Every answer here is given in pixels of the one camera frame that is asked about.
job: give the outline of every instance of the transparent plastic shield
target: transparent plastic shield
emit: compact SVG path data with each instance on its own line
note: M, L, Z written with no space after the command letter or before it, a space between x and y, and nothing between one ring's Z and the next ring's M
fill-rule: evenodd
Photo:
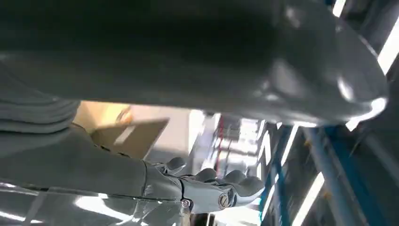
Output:
M0 182L0 225L185 226L182 202Z

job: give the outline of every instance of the ceiling light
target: ceiling light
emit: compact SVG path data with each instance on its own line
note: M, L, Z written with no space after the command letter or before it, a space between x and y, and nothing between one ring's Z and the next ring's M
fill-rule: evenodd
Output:
M259 139L261 138L261 136L262 136L263 128L264 128L264 124L265 124L265 123L266 123L265 120L262 120L262 121L261 121L261 124L260 124L260 126L259 126L258 136L256 136L256 139L257 139L257 140L259 140Z
M393 26L391 33L389 34L387 41L385 42L383 49L378 55L378 63L380 64L381 69L386 75L389 71L391 65L395 61L396 55L399 52L399 17L396 20L395 25Z
M297 131L298 131L298 126L294 125L292 127L291 134L289 135L286 148L284 149L283 156L281 157L281 166L284 166L284 163L286 163L286 161L287 161L287 157L288 157L289 151L291 149L291 146L292 146L292 143L294 141L294 138L295 138L295 135L296 135Z
M258 163L258 167L256 168L256 176L262 180L262 164Z
M260 159L260 157L262 156L263 150L264 150L266 165L268 165L271 160L270 135L269 135L268 131L266 131L263 136L261 149L259 150L259 154L258 154L258 159Z
M336 17L340 17L343 11L343 7L345 6L346 0L336 0L333 7L333 14Z
M294 221L292 222L292 226L301 226L301 224L305 220L306 215L311 209L312 204L319 195L319 192L323 184L324 184L324 177L323 174L320 172L317 175L316 179L314 180L311 188L309 189L309 192L306 195L305 200L303 201L301 207L299 208L299 211L296 214Z
M266 203L264 204L264 208L262 211L262 218L261 218L262 221L263 221L264 217L266 216L267 210L269 209L271 198L273 197L273 194L274 194L274 185L271 186L269 195L267 196L267 199L266 199Z

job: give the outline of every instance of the fluorescent light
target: fluorescent light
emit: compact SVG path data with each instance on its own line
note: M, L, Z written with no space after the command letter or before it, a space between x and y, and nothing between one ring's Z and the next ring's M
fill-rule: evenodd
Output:
M264 124L266 123L265 120L261 121L261 124L259 126L259 131L258 131L258 136L256 136L256 139L259 140L259 138L261 138L262 132L263 132L263 128L264 128Z
M391 33L389 34L387 41L385 42L383 49L378 55L378 63L380 64L381 69L386 75L389 71L391 65L395 61L396 55L399 52L399 17L396 20L395 25L393 26Z
M346 0L336 0L333 7L333 14L336 17L340 17L342 14L343 7L345 6Z
M262 221L263 221L264 217L266 216L267 210L269 209L271 198L273 197L273 194L274 194L274 185L271 186L269 195L267 196L267 199L266 199L266 203L264 204L264 208L263 208L263 212L262 212Z
M266 131L263 136L261 149L259 150L258 159L260 159L260 157L262 156L263 150L264 150L264 155L265 155L265 159L266 159L266 165L268 165L271 160L270 135L269 135L268 131Z
M214 115L213 115L213 118L215 118L215 129L217 129L217 126L219 125L219 121L220 121L220 117L221 117L222 115L220 114L220 113L215 113Z
M296 214L294 221L292 222L292 226L301 226L301 224L305 220L306 215L311 209L312 204L316 200L323 184L324 184L324 177L323 174L320 172L317 175L316 179L314 180L311 188L309 189L309 192L306 195L305 200L303 201L301 207L299 208L299 211Z
M258 167L256 168L256 176L262 180L262 164L258 163Z
M190 153L197 137L204 131L205 115L203 111L193 109L188 117L188 153Z
M291 134L289 135L286 148L284 149L283 156L281 157L281 166L284 166L284 163L286 163L286 161L287 161L287 157L288 157L289 151L291 149L291 146L292 146L292 143L294 141L294 138L295 138L295 135L296 135L297 131L298 131L298 126L294 125L292 127Z

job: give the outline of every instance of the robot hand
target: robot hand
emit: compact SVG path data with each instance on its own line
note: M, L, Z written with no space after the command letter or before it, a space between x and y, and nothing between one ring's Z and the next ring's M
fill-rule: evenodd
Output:
M194 176L174 176L185 166L182 158L174 158L168 163L153 166L171 180L180 182L182 200L189 201L192 213L208 213L246 205L264 190L261 180L246 177L239 170L230 172L223 179L217 179L213 169L204 169Z

